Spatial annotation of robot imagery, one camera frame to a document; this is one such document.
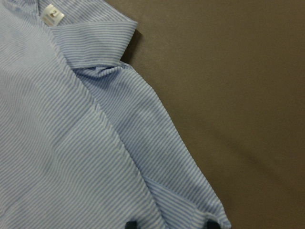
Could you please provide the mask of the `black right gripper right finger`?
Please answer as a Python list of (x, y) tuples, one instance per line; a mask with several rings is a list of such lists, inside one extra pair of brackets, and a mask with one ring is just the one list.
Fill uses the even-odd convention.
[(221, 227), (217, 222), (208, 220), (206, 223), (206, 229), (221, 229)]

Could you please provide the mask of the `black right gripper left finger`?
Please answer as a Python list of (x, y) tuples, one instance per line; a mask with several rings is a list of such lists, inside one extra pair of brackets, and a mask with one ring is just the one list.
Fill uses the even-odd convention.
[(137, 228), (138, 228), (137, 221), (128, 221), (125, 224), (125, 229), (137, 229)]

